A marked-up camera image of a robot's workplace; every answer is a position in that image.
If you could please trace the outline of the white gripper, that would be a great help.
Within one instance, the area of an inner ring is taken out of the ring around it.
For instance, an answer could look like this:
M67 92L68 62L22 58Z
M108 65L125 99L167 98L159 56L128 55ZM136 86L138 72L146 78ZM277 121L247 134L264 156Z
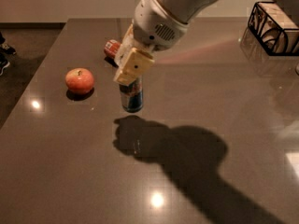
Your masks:
M114 61L118 69L114 81L129 86L154 64L153 57L135 47L135 40L154 50L172 48L189 28L168 13L158 0L140 0L133 25L125 33Z

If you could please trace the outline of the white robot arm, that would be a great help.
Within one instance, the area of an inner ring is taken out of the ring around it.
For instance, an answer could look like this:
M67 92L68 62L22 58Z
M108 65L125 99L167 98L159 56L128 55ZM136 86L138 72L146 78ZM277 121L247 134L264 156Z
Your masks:
M128 86L154 63L152 53L172 48L189 28L190 21L218 0L140 0L118 50L114 81ZM266 12L279 25L298 25L299 0L272 0Z

